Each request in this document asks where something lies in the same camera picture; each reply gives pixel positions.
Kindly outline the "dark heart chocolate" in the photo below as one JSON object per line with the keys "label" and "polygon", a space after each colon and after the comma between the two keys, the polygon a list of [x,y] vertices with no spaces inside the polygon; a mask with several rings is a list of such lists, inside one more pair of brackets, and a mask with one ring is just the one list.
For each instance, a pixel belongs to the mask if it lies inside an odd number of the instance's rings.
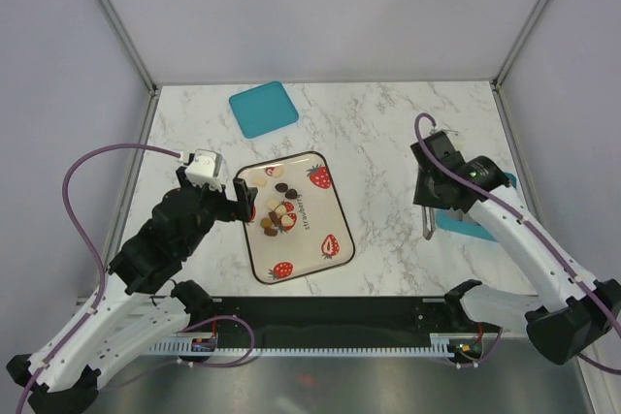
{"label": "dark heart chocolate", "polygon": [[285,198],[289,200],[295,200],[298,197],[298,192],[295,189],[290,189],[285,193]]}

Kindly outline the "metal tongs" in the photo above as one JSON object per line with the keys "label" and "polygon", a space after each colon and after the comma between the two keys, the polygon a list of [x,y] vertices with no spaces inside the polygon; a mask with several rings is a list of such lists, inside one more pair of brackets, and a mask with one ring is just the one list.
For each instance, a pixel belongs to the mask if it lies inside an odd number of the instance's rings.
{"label": "metal tongs", "polygon": [[423,226],[423,238],[430,240],[433,237],[436,227],[435,212],[430,207],[422,207],[422,226]]}

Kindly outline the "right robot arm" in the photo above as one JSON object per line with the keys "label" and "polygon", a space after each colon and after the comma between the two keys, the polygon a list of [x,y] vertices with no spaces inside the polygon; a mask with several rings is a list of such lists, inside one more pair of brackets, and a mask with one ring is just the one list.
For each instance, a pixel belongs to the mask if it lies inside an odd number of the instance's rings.
{"label": "right robot arm", "polygon": [[466,161],[444,131],[410,147],[418,175],[414,203],[460,211],[484,228],[528,278],[520,295],[467,280],[446,293],[446,325],[476,322],[523,331],[549,362],[562,365],[606,335],[620,313],[620,285],[601,281],[532,217],[507,174],[491,159]]}

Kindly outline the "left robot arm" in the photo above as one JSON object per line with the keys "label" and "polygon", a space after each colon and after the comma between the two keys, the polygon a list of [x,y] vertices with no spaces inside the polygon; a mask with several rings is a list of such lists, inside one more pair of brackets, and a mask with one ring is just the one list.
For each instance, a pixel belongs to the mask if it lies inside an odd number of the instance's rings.
{"label": "left robot arm", "polygon": [[150,219],[125,242],[100,275],[91,297],[42,349],[7,364],[23,387],[20,407],[36,413],[83,413],[109,381],[150,345],[176,332],[202,331],[216,316],[212,298],[195,281],[177,283],[139,320],[118,328],[181,271],[218,222],[248,222],[257,189],[236,178],[236,197],[212,176],[177,170],[180,186],[166,193]]}

